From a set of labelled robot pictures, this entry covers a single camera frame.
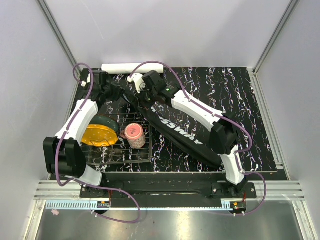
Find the white shuttlecock tube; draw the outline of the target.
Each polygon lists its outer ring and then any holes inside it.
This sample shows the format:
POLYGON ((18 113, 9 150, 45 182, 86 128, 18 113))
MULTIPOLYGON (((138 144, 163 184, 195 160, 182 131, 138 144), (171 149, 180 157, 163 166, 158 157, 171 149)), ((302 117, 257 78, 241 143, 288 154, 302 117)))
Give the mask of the white shuttlecock tube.
MULTIPOLYGON (((118 74, 131 74, 135 68, 137 68, 139 63, 104 63, 101 65, 101 70, 105 71, 111 75, 118 74)), ((164 66, 159 63, 147 63, 139 67, 135 73, 146 74, 149 71, 156 71, 159 74, 164 73, 164 66)))

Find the black racket bag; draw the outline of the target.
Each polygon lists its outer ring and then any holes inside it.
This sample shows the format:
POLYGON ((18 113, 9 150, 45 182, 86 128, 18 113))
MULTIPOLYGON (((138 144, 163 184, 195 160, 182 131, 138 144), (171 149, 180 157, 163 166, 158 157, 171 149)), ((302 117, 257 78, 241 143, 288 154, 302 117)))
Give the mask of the black racket bag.
POLYGON ((122 98, 130 103, 153 128, 184 153, 211 168, 217 169, 221 166, 222 159, 218 154, 169 119, 163 118, 153 107, 144 108, 133 93, 125 91, 122 98))

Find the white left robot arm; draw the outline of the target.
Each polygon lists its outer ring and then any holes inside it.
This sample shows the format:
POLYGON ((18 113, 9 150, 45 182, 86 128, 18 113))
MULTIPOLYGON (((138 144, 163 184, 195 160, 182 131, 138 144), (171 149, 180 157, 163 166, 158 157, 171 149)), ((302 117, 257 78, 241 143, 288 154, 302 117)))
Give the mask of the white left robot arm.
POLYGON ((102 70, 84 69, 81 80, 89 80, 84 98, 76 102, 62 129, 54 137, 46 137, 43 141, 45 165, 47 172, 56 176, 60 186, 65 185, 60 182, 60 177, 69 178, 91 186, 90 192, 97 198, 103 198, 108 193, 108 186, 102 182, 102 173, 88 166, 81 149, 82 138, 102 105, 106 101, 117 101, 125 89, 102 70))

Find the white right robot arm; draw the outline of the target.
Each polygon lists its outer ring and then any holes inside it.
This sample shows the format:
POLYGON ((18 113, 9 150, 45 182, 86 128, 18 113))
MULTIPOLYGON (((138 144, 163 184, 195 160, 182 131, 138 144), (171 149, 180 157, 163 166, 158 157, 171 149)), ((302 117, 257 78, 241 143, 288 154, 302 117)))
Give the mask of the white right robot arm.
POLYGON ((146 106, 162 102, 179 110, 202 124, 210 133, 209 146, 221 158, 225 169, 228 195, 239 198, 245 192, 246 174, 240 163, 238 130, 248 132, 236 122, 232 116, 223 114, 190 95, 181 81, 178 86, 168 85, 155 70, 145 74, 132 73, 128 81, 134 82, 139 100, 146 106))

